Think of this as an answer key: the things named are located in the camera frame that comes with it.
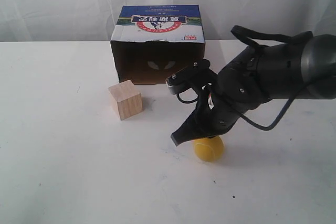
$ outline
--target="wooden cube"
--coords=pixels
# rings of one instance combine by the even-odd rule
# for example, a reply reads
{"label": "wooden cube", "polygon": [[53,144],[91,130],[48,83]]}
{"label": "wooden cube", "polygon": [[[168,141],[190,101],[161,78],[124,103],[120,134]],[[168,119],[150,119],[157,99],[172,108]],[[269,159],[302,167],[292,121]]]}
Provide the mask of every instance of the wooden cube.
{"label": "wooden cube", "polygon": [[120,120],[129,118],[142,111],[141,93],[131,81],[124,81],[109,87],[112,106]]}

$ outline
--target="white tabletop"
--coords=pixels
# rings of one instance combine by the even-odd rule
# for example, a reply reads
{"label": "white tabletop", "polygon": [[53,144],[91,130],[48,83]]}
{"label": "white tabletop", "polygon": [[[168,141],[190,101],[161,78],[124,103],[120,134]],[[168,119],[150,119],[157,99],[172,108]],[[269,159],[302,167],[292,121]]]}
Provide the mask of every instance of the white tabletop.
{"label": "white tabletop", "polygon": [[[208,41],[206,58],[218,71],[244,48]],[[117,82],[109,42],[0,43],[1,224],[336,222],[336,101],[295,101],[270,132],[239,120],[210,164],[170,139],[194,104],[140,86],[145,110],[121,122]]]}

